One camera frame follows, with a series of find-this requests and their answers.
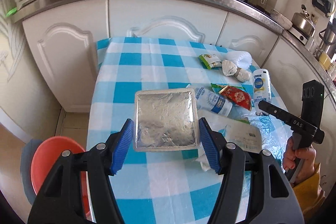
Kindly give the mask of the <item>yellow sleeve forearm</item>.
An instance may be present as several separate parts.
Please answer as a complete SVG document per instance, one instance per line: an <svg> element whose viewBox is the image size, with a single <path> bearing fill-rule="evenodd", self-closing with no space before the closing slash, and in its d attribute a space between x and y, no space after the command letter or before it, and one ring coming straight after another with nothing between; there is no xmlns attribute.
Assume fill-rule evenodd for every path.
<svg viewBox="0 0 336 224"><path fill-rule="evenodd" d="M319 210L325 200L325 191L321 188L321 164L314 165L314 174L293 187L305 223L308 223Z"/></svg>

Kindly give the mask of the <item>right hand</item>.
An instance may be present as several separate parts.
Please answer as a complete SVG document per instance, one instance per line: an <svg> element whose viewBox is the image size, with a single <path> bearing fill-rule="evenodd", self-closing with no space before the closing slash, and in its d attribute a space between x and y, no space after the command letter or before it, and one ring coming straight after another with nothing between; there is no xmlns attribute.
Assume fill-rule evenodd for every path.
<svg viewBox="0 0 336 224"><path fill-rule="evenodd" d="M283 155L282 167L285 171L294 170L296 167L295 161L299 160L299 162L302 162L301 169L298 171L295 180L292 180L291 182L291 184L295 185L314 175L316 150L312 145L310 147L294 150L293 145L293 139L290 137L287 141L286 150Z"/></svg>

